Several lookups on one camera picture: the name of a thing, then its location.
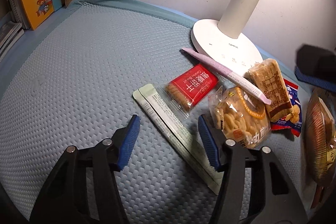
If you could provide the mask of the pink stick sachet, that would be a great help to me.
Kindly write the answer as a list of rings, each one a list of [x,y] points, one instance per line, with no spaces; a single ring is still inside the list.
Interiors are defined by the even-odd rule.
[[[234,71],[230,70],[226,66],[220,64],[219,62],[213,60],[212,58],[203,55],[201,53],[195,52],[191,48],[182,48],[182,50],[191,55],[192,57],[196,58],[197,60],[199,60],[201,63],[206,64],[208,67],[216,71],[221,76],[229,79],[231,82],[235,83],[237,86],[241,87],[242,89],[253,95],[255,98],[257,98],[264,104],[271,105],[272,101],[268,99],[258,87],[254,86],[254,84],[249,82],[244,77],[238,75]]]

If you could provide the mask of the red caramel biscuit packet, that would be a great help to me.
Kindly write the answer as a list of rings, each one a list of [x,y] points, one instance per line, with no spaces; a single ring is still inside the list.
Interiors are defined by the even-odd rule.
[[[170,81],[165,91],[183,111],[189,113],[217,84],[216,75],[198,64]]]

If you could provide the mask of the blue chips bag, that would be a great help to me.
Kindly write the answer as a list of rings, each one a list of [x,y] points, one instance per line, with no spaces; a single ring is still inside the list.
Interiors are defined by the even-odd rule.
[[[298,85],[284,79],[286,89],[292,105],[292,112],[275,123],[270,123],[272,132],[289,130],[294,136],[299,137],[302,128],[302,109],[298,99]]]

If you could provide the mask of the amber glass bowl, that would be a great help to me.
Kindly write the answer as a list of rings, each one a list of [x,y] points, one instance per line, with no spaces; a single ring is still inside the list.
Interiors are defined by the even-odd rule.
[[[335,173],[335,113],[329,92],[314,88],[306,110],[303,141],[312,179],[330,185]]]

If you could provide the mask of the white desk lamp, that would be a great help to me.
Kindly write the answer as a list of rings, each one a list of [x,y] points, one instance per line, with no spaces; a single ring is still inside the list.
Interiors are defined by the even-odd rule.
[[[197,52],[228,67],[240,76],[262,62],[261,53],[243,34],[259,0],[230,0],[220,20],[201,19],[191,30]]]

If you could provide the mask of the round cracker bag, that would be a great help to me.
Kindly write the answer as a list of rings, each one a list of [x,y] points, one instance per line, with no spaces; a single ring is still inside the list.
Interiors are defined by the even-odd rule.
[[[213,123],[227,139],[243,147],[254,148],[270,133],[270,121],[265,105],[242,88],[223,89],[221,86],[208,96]]]

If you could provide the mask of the stack of flat books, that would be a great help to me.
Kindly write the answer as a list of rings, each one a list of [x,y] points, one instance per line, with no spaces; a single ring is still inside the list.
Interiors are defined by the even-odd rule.
[[[13,45],[23,36],[24,29],[21,23],[9,21],[1,27],[0,61],[7,55]]]

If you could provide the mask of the green stick sachet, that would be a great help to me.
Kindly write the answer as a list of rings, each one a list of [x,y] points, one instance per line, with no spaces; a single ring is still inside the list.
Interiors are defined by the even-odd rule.
[[[210,166],[205,149],[185,128],[155,87],[147,84],[135,90],[133,98],[185,162],[215,194],[219,194],[223,175]]]

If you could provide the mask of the toast slice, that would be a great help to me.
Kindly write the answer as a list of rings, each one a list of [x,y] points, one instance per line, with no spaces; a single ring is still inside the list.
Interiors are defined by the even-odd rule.
[[[261,63],[256,63],[248,73],[266,98],[272,101],[270,105],[266,105],[271,122],[275,123],[292,113],[293,107],[289,94],[275,59],[265,59]]]

